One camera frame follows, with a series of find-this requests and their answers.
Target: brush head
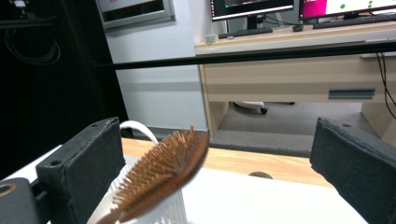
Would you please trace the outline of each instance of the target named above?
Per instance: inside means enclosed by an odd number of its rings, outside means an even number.
[[[165,137],[125,176],[111,216],[120,222],[139,217],[182,188],[201,168],[208,145],[208,134],[198,136],[192,127]]]

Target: white wall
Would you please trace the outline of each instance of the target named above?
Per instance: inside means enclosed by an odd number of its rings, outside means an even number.
[[[107,31],[113,62],[194,56],[194,43],[214,29],[208,0],[173,0],[173,4],[176,21]],[[129,119],[155,128],[193,125],[207,130],[197,65],[120,70],[117,75]]]

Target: hairbrush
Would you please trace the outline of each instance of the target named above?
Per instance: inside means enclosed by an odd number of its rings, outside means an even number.
[[[144,215],[197,174],[208,151],[209,136],[173,132],[145,154],[123,178],[115,205],[98,224],[124,222]]]

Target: wooden tabletop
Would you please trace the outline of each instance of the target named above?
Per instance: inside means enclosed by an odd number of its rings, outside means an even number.
[[[125,155],[142,157],[154,146],[154,143],[122,138],[122,146]],[[308,158],[211,147],[204,167],[243,175],[249,175],[253,172],[265,172],[277,180],[332,187],[322,175],[312,170]]]

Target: hairbrush bristle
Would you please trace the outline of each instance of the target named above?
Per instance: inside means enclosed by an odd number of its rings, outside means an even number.
[[[113,198],[113,216],[121,222],[140,216],[180,189],[204,162],[208,139],[207,133],[197,137],[192,127],[165,137],[124,177]]]

